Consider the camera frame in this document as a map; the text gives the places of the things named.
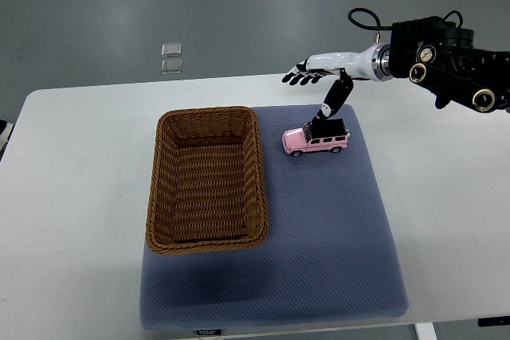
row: wicker basket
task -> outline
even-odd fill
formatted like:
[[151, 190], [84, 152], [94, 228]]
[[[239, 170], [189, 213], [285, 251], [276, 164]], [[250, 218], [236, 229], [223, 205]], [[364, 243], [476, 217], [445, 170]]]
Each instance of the wicker basket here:
[[253, 110], [186, 109], [159, 119], [146, 231], [152, 251], [254, 247], [267, 237], [268, 220]]

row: pink toy car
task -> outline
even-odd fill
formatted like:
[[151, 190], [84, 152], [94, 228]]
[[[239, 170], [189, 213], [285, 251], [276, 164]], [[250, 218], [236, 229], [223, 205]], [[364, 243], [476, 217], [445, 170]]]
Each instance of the pink toy car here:
[[338, 153], [347, 147], [351, 132], [342, 119], [330, 119], [321, 123], [306, 123], [303, 127], [286, 131], [281, 138], [285, 153], [299, 157], [310, 151]]

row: toy car window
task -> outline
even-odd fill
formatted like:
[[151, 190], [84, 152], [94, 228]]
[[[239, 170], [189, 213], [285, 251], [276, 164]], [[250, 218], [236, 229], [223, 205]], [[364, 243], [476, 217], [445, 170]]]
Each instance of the toy car window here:
[[303, 126], [303, 132], [304, 132], [304, 139], [306, 142], [310, 141], [312, 139], [312, 133], [310, 132], [310, 123], [306, 123]]

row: blue mat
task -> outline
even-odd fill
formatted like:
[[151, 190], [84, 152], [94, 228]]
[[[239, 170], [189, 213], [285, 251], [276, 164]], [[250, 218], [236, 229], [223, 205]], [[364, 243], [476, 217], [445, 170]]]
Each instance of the blue mat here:
[[147, 330], [272, 326], [400, 316], [408, 306], [397, 253], [363, 135], [349, 105], [336, 118], [349, 147], [286, 155], [285, 130], [319, 105], [257, 107], [269, 235], [256, 248], [181, 256], [143, 253]]

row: robotic arm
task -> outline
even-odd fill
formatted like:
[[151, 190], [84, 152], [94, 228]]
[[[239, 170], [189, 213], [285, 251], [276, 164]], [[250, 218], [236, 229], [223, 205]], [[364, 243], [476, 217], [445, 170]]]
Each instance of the robotic arm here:
[[[354, 20], [354, 12], [370, 14], [376, 26]], [[459, 26], [447, 21], [452, 14]], [[436, 95], [436, 107], [450, 101], [485, 113], [496, 109], [510, 111], [510, 52], [493, 52], [473, 48], [474, 32], [463, 29], [462, 16], [452, 11], [444, 18], [437, 16], [381, 26], [372, 11], [353, 9], [349, 20], [363, 29], [376, 31], [375, 43], [361, 53], [325, 53], [314, 55], [297, 64], [282, 79], [291, 85], [316, 83], [321, 77], [337, 75], [314, 121], [328, 119], [343, 105], [353, 80], [385, 81], [393, 77], [411, 82]], [[391, 44], [379, 42], [380, 30], [391, 31]]]

